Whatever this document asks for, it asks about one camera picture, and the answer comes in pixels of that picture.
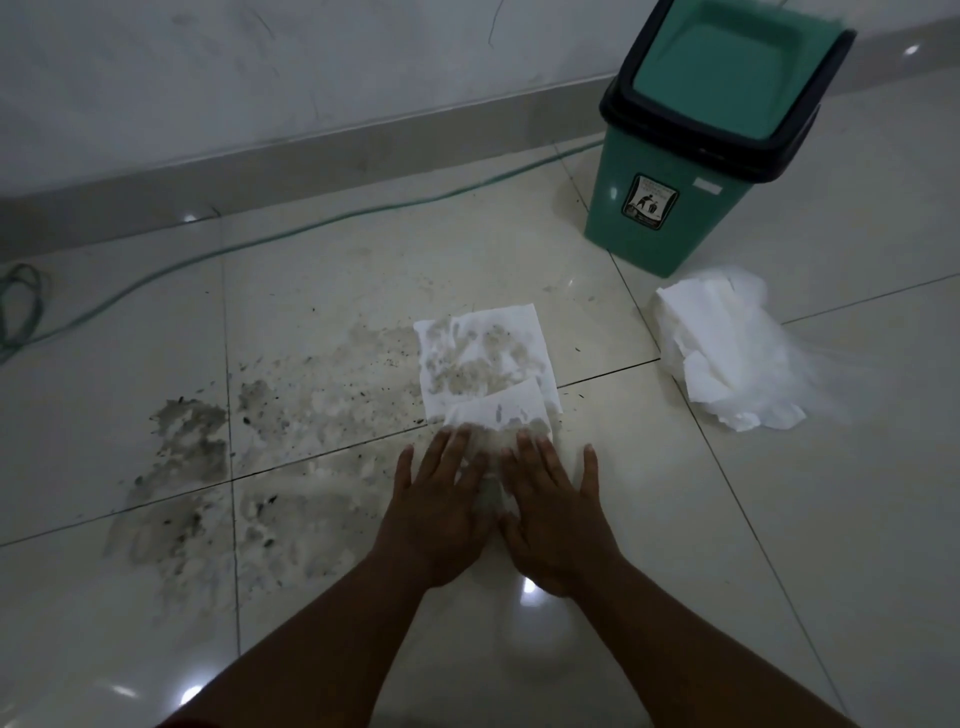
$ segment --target cable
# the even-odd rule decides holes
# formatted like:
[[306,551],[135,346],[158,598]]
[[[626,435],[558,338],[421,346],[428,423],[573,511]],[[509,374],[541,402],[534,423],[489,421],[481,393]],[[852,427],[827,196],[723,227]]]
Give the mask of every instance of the cable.
[[[55,336],[59,336],[67,331],[73,330],[74,328],[81,327],[83,324],[95,319],[97,316],[102,314],[108,308],[113,306],[115,303],[125,299],[133,291],[136,291],[143,286],[154,282],[157,279],[161,279],[164,276],[168,276],[171,273],[176,273],[177,271],[188,268],[191,265],[196,263],[202,263],[205,260],[210,260],[214,257],[219,257],[220,255],[227,255],[230,253],[236,253],[237,251],[244,251],[248,248],[254,248],[258,245],[265,245],[266,243],[273,243],[277,240],[283,240],[288,237],[293,237],[294,235],[299,235],[302,232],[308,232],[316,230],[317,228],[323,228],[327,225],[332,225],[333,223],[339,223],[344,220],[349,220],[353,217],[361,217],[363,215],[372,215],[375,212],[387,212],[394,209],[404,209],[405,207],[415,207],[419,205],[426,205],[428,203],[437,203],[440,200],[449,200],[451,197],[457,197],[458,195],[466,194],[467,192],[472,192],[473,190],[480,189],[482,187],[489,187],[492,184],[497,184],[498,182],[504,182],[510,178],[516,177],[517,175],[522,175],[525,172],[530,172],[531,170],[542,167],[545,164],[552,164],[555,161],[560,159],[570,157],[571,155],[580,154],[585,152],[588,149],[593,149],[603,144],[603,141],[594,141],[589,144],[584,144],[573,149],[569,149],[565,152],[559,152],[558,154],[551,155],[550,157],[539,159],[538,161],[531,162],[530,164],[524,164],[522,167],[509,170],[507,172],[501,172],[498,175],[493,175],[493,177],[482,180],[481,182],[475,182],[474,184],[468,184],[463,187],[458,187],[456,189],[450,190],[440,195],[433,195],[431,197],[421,197],[417,200],[410,200],[405,203],[393,203],[391,205],[378,205],[374,207],[364,207],[362,209],[356,209],[353,212],[344,212],[340,215],[334,215],[333,217],[328,217],[325,220],[321,220],[316,223],[311,223],[310,225],[304,225],[300,228],[293,228],[292,230],[278,232],[274,235],[267,235],[266,237],[261,237],[256,240],[252,240],[249,243],[238,243],[237,245],[231,245],[226,248],[221,248],[220,250],[211,251],[209,253],[204,253],[202,255],[195,255],[194,257],[189,257],[186,260],[181,260],[177,263],[166,266],[165,268],[160,268],[159,270],[153,271],[148,276],[144,276],[139,280],[135,280],[133,283],[128,285],[126,288],[114,293],[112,296],[107,298],[102,303],[99,303],[86,313],[82,313],[77,316],[72,321],[64,324],[61,327],[52,328],[49,331],[44,331],[43,333],[36,333],[36,329],[40,324],[40,319],[43,317],[43,312],[45,308],[45,301],[43,300],[42,286],[41,286],[41,276],[40,272],[34,268],[34,266],[29,263],[17,263],[9,271],[7,271],[2,277],[0,277],[0,366],[6,364],[10,359],[15,356],[18,352],[22,351],[26,347],[32,346],[33,344],[38,344],[41,341],[46,341]],[[15,285],[25,286],[31,293],[33,297],[33,304],[31,306],[30,314],[27,316],[26,320],[17,331],[10,333],[7,331],[7,312],[4,308],[4,296],[6,296],[7,291],[10,290]]]

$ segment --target tile grout line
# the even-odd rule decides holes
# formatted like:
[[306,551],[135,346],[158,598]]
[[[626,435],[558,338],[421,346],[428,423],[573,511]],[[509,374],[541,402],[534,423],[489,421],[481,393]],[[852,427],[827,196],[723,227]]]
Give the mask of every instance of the tile grout line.
[[683,398],[684,403],[686,404],[686,409],[690,413],[690,417],[693,418],[694,424],[697,425],[697,429],[700,431],[700,436],[703,438],[704,443],[707,445],[707,449],[710,451],[710,455],[713,457],[713,462],[716,463],[717,468],[720,470],[720,474],[723,475],[724,482],[727,483],[727,488],[730,490],[731,495],[733,496],[733,501],[736,503],[736,507],[740,509],[740,515],[743,516],[743,520],[747,522],[747,526],[750,528],[750,532],[754,535],[754,540],[756,544],[760,547],[760,553],[763,554],[763,559],[767,562],[767,566],[770,567],[770,571],[774,574],[774,578],[777,579],[777,584],[780,586],[780,591],[783,593],[783,597],[786,599],[787,605],[790,607],[790,612],[793,614],[793,618],[797,621],[797,624],[800,625],[801,632],[804,633],[806,638],[806,643],[810,645],[810,649],[813,650],[813,656],[817,659],[817,664],[820,666],[820,669],[824,672],[824,675],[827,677],[827,682],[830,685],[830,689],[833,691],[833,695],[836,697],[837,701],[840,703],[840,707],[843,709],[844,714],[847,717],[850,717],[850,710],[847,708],[847,704],[844,702],[843,696],[840,694],[840,691],[837,689],[836,683],[833,682],[833,678],[827,670],[827,665],[824,663],[823,658],[820,657],[820,652],[817,651],[816,645],[813,643],[813,639],[810,637],[810,633],[806,631],[806,625],[804,621],[800,619],[800,613],[797,611],[797,607],[794,606],[793,599],[790,598],[790,594],[786,591],[786,587],[783,585],[780,575],[777,573],[777,569],[774,567],[773,561],[770,559],[770,555],[767,553],[767,549],[763,547],[763,542],[760,540],[759,536],[756,534],[754,525],[751,523],[750,518],[747,516],[747,512],[744,510],[743,505],[740,503],[740,498],[737,497],[736,491],[733,489],[733,486],[730,483],[730,479],[727,477],[727,472],[723,469],[723,466],[720,464],[720,458],[717,457],[716,452],[713,451],[713,446],[710,444],[710,440],[707,439],[707,435],[704,432],[703,427],[700,425],[700,421],[697,419],[697,416],[693,412],[693,406],[690,404],[690,401],[686,398],[684,394],[684,388],[680,385],[680,382],[677,381],[674,377],[673,383],[677,386],[677,389],[680,391],[680,396]]
[[[224,244],[223,222],[220,223],[220,245]],[[220,301],[224,322],[224,376],[227,384],[227,462],[230,473],[230,522],[233,524],[233,624],[236,633],[237,658],[241,655],[240,642],[240,564],[237,549],[237,509],[236,494],[233,487],[233,418],[230,410],[230,347],[227,326],[227,262],[220,257]]]
[[221,480],[219,483],[210,483],[209,485],[201,485],[197,488],[191,488],[187,491],[182,491],[180,493],[174,493],[171,496],[159,497],[156,500],[148,500],[145,503],[137,503],[136,505],[129,506],[127,508],[120,508],[119,510],[110,511],[109,513],[101,514],[100,516],[94,516],[90,519],[84,519],[83,521],[77,521],[76,523],[66,523],[65,525],[58,525],[54,528],[48,528],[45,531],[40,531],[39,533],[31,534],[30,536],[21,536],[18,539],[12,539],[11,541],[6,541],[3,544],[0,544],[0,548],[6,546],[14,546],[16,544],[22,544],[24,541],[30,541],[31,539],[38,539],[40,536],[49,536],[52,533],[58,533],[59,531],[65,531],[67,528],[77,528],[82,525],[87,525],[88,523],[94,523],[96,521],[102,521],[103,519],[113,518],[114,516],[120,516],[124,513],[130,513],[131,511],[139,510],[140,508],[146,508],[151,505],[156,505],[157,503],[162,503],[165,500],[172,500],[175,497],[183,496],[192,496],[195,493],[200,493],[202,491],[208,491],[212,488],[218,488],[221,485],[226,485],[230,483],[229,480]]
[[[557,154],[560,153],[560,148],[554,144],[553,148],[557,151]],[[577,186],[576,180],[573,179],[573,174],[570,172],[569,167],[566,166],[566,161],[569,157],[564,157],[560,160],[560,164],[564,166],[564,171],[566,172],[567,177],[570,179],[570,183],[573,185],[573,188],[577,191],[577,195],[580,198],[580,204],[584,206],[584,209],[587,211],[587,214],[590,213],[590,206],[587,204],[587,198],[584,197],[584,193],[580,191],[580,187]],[[607,251],[607,255],[610,256],[610,260],[613,263],[613,268],[616,269],[616,274],[620,276],[620,280],[623,282],[623,287],[627,289],[627,295],[630,296],[630,300],[634,302],[634,308],[636,308],[636,313],[640,316],[640,321],[643,322],[644,327],[647,329],[647,333],[650,334],[651,340],[654,342],[654,346],[657,347],[657,351],[660,351],[660,342],[657,341],[657,337],[654,336],[654,332],[650,329],[650,325],[647,323],[646,317],[643,315],[643,311],[640,309],[639,304],[636,302],[634,297],[634,292],[630,290],[630,285],[627,284],[627,279],[623,277],[623,271],[620,270],[620,266],[616,263],[616,258],[613,257],[613,253]]]
[[611,369],[609,372],[604,372],[602,375],[585,376],[583,379],[577,379],[576,381],[571,381],[571,382],[568,382],[567,384],[562,384],[558,386],[557,391],[559,392],[563,389],[566,389],[567,387],[572,387],[576,384],[583,384],[585,381],[593,381],[594,379],[599,379],[604,376],[616,375],[616,374],[620,374],[620,372],[627,372],[631,369],[636,369],[637,367],[642,367],[647,364],[653,364],[656,361],[660,361],[659,356],[653,359],[647,359],[646,361],[637,362],[637,364],[628,364],[627,366],[620,367],[619,369]]
[[850,308],[855,305],[860,305],[861,303],[869,303],[870,301],[876,301],[878,299],[884,299],[887,296],[894,296],[898,293],[903,293],[904,291],[912,291],[914,288],[923,288],[925,285],[931,285],[933,283],[939,283],[944,280],[949,280],[960,276],[960,273],[950,273],[946,276],[940,276],[937,279],[925,280],[921,283],[913,283],[912,285],[904,286],[903,288],[898,288],[896,291],[887,291],[886,293],[879,293],[876,296],[870,296],[860,301],[853,301],[851,303],[842,303],[841,305],[835,306],[834,308],[827,308],[823,311],[817,311],[816,313],[808,313],[805,316],[799,316],[796,319],[790,319],[789,321],[784,321],[781,323],[781,326],[789,326],[790,324],[796,324],[798,321],[806,321],[807,319],[813,319],[817,316],[823,316],[827,313],[833,313],[834,311],[842,311],[844,308]]
[[424,429],[425,427],[429,427],[429,426],[434,425],[434,424],[435,424],[435,423],[424,422],[422,425],[415,425],[415,426],[413,426],[413,427],[407,427],[406,429],[398,430],[397,432],[389,432],[389,433],[387,433],[386,435],[379,435],[379,436],[377,436],[377,437],[371,437],[370,440],[363,440],[363,441],[361,441],[361,442],[359,442],[359,443],[353,443],[353,444],[351,444],[351,445],[344,445],[342,448],[335,448],[335,449],[327,450],[326,452],[321,452],[320,454],[316,454],[316,455],[306,455],[305,457],[299,457],[299,458],[297,458],[296,460],[290,460],[290,461],[285,462],[285,463],[280,463],[279,465],[273,465],[273,466],[270,467],[270,468],[264,468],[262,471],[254,471],[253,473],[247,473],[246,475],[238,475],[237,477],[233,478],[233,481],[236,482],[237,480],[244,480],[244,479],[246,479],[246,478],[248,478],[248,477],[254,477],[255,475],[262,475],[262,474],[264,474],[264,473],[269,473],[269,472],[275,471],[275,470],[277,470],[277,469],[279,469],[279,468],[286,468],[288,465],[296,465],[297,463],[305,463],[307,460],[316,460],[316,459],[319,458],[319,457],[327,457],[328,455],[333,455],[333,454],[335,454],[335,453],[337,453],[337,452],[343,452],[344,450],[348,450],[348,449],[352,449],[352,448],[359,448],[361,445],[369,445],[370,443],[376,443],[376,442],[379,442],[380,440],[386,440],[388,437],[396,437],[397,435],[402,435],[402,434],[405,434],[405,433],[407,433],[407,432],[416,432],[416,431],[419,430],[419,429]]
[[[587,376],[587,377],[585,377],[585,378],[583,378],[583,379],[577,379],[576,381],[568,382],[567,384],[558,385],[557,390],[560,391],[560,390],[563,390],[563,389],[565,389],[565,388],[567,388],[567,387],[572,387],[572,386],[574,386],[574,385],[576,385],[576,384],[582,384],[582,383],[584,383],[584,382],[586,382],[586,381],[592,381],[592,380],[594,380],[594,379],[599,379],[599,378],[601,378],[601,377],[603,377],[603,376],[615,375],[615,374],[619,374],[620,372],[626,372],[626,371],[631,370],[631,369],[636,369],[637,367],[642,367],[642,366],[644,366],[644,365],[646,365],[646,364],[652,364],[652,363],[654,363],[654,362],[656,362],[656,361],[660,361],[660,358],[657,357],[657,358],[654,358],[654,359],[648,359],[647,361],[637,362],[637,364],[630,364],[630,365],[628,365],[628,366],[626,366],[626,367],[620,367],[619,369],[613,369],[613,370],[610,370],[609,372],[604,372],[604,373],[602,373],[602,374],[593,375],[593,376]],[[57,532],[59,532],[59,531],[65,531],[67,528],[75,528],[75,527],[77,527],[77,526],[87,525],[88,523],[93,523],[93,522],[96,522],[96,521],[102,521],[103,519],[112,518],[112,517],[114,517],[114,516],[120,516],[121,514],[129,513],[130,511],[135,511],[135,510],[138,510],[138,509],[140,509],[140,508],[146,508],[147,506],[156,505],[157,503],[162,503],[162,502],[165,501],[165,500],[172,500],[173,498],[177,498],[177,497],[190,496],[190,495],[193,495],[193,494],[195,494],[195,493],[200,493],[200,492],[202,492],[202,491],[210,490],[211,488],[216,488],[216,487],[221,486],[221,485],[226,485],[226,484],[228,484],[228,483],[230,484],[230,497],[231,497],[231,499],[232,499],[232,498],[233,498],[233,483],[235,483],[237,480],[244,480],[245,478],[253,477],[254,475],[262,475],[262,474],[264,474],[264,473],[269,473],[270,471],[278,470],[279,468],[285,468],[285,467],[288,466],[288,465],[295,465],[296,463],[302,463],[302,462],[305,462],[305,461],[307,461],[307,460],[314,460],[314,459],[319,458],[319,457],[326,457],[327,455],[332,455],[332,454],[335,454],[335,453],[337,453],[337,452],[343,452],[344,450],[348,450],[348,449],[351,449],[351,448],[358,448],[358,447],[360,447],[361,445],[368,445],[369,443],[375,443],[375,442],[378,442],[378,441],[380,441],[380,440],[386,440],[388,437],[395,437],[395,436],[397,436],[397,435],[402,435],[402,434],[405,434],[405,433],[408,433],[408,432],[416,432],[416,431],[419,430],[419,429],[424,429],[425,427],[429,427],[429,426],[431,426],[431,425],[433,425],[433,424],[434,424],[434,423],[424,423],[423,425],[414,425],[413,427],[406,427],[406,428],[404,428],[404,429],[400,429],[400,430],[397,430],[397,431],[395,431],[395,432],[388,432],[387,434],[384,434],[384,435],[378,435],[377,437],[371,437],[369,440],[361,440],[360,442],[351,443],[350,445],[344,445],[344,446],[341,447],[341,448],[336,448],[336,449],[332,449],[332,450],[326,450],[326,451],[324,451],[324,452],[318,452],[318,453],[313,454],[313,455],[306,455],[305,457],[298,458],[297,460],[291,460],[291,461],[289,461],[289,462],[280,463],[280,464],[274,465],[274,466],[272,466],[272,467],[270,467],[270,468],[264,468],[262,471],[255,471],[255,472],[253,472],[253,473],[247,473],[247,474],[245,474],[245,475],[237,475],[236,477],[233,476],[233,473],[232,473],[232,463],[231,463],[231,466],[230,466],[230,478],[229,478],[228,480],[221,480],[220,482],[217,482],[217,483],[210,483],[210,484],[208,484],[208,485],[201,485],[201,486],[199,486],[199,487],[197,487],[197,488],[191,488],[191,489],[186,490],[186,491],[182,491],[182,492],[179,492],[179,493],[174,493],[174,494],[172,494],[172,495],[170,495],[170,496],[159,497],[159,498],[156,498],[155,500],[148,500],[148,501],[145,502],[145,503],[137,503],[136,505],[132,505],[132,506],[129,506],[129,507],[127,507],[127,508],[120,508],[120,509],[115,510],[115,511],[110,511],[109,513],[101,514],[100,516],[94,516],[94,517],[92,517],[92,518],[84,519],[84,520],[82,520],[82,521],[77,521],[77,522],[75,522],[75,523],[66,523],[66,524],[64,524],[64,525],[55,526],[54,528],[49,528],[49,529],[47,529],[47,530],[45,530],[45,531],[39,531],[38,533],[33,533],[33,534],[30,534],[29,536],[22,536],[22,537],[20,537],[20,538],[18,538],[18,539],[12,539],[11,541],[6,541],[6,542],[0,544],[0,548],[3,548],[4,546],[14,546],[14,545],[20,544],[20,543],[22,543],[22,542],[24,542],[24,541],[30,541],[31,539],[39,538],[40,536],[49,536],[49,535],[52,534],[52,533],[57,533]],[[235,519],[236,519],[236,514],[235,514],[235,512],[234,512],[233,518],[234,518],[234,522],[235,522]]]

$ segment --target white tile floor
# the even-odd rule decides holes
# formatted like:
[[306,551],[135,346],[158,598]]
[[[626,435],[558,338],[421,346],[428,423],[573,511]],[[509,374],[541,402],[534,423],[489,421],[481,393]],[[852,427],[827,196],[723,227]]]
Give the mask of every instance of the white tile floor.
[[[410,324],[534,303],[562,455],[597,446],[635,563],[860,723],[957,724],[958,83],[828,101],[787,173],[684,266],[740,264],[793,332],[873,354],[889,394],[853,425],[734,434],[691,413],[634,304],[657,281],[581,235],[595,152],[198,265],[16,357],[0,723],[169,713],[369,548],[396,455],[432,432]],[[170,261],[552,152],[48,255],[48,323]],[[642,723],[576,611],[521,607],[519,587],[494,542],[429,595],[374,724]]]

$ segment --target hand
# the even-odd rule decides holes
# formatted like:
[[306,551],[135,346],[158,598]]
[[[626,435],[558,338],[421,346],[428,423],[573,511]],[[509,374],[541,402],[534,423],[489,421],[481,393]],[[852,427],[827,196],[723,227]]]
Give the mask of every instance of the hand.
[[518,457],[501,453],[503,481],[520,509],[500,517],[500,530],[517,570],[555,596],[575,595],[598,567],[620,559],[600,507],[597,453],[584,448],[580,490],[570,485],[560,458],[545,437],[516,436]]
[[487,470],[486,453],[478,453],[454,483],[464,449],[470,439],[468,425],[451,437],[442,429],[433,438],[411,481],[412,445],[396,461],[394,496],[380,524],[371,556],[385,557],[409,569],[424,589],[453,581],[480,556],[493,530],[493,515],[472,512],[480,478]]

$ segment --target green trash can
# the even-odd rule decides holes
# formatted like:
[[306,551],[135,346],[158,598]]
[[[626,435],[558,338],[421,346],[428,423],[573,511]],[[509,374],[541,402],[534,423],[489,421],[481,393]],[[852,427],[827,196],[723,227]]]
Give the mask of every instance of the green trash can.
[[587,238],[672,275],[786,169],[855,35],[751,0],[660,0],[600,104]]

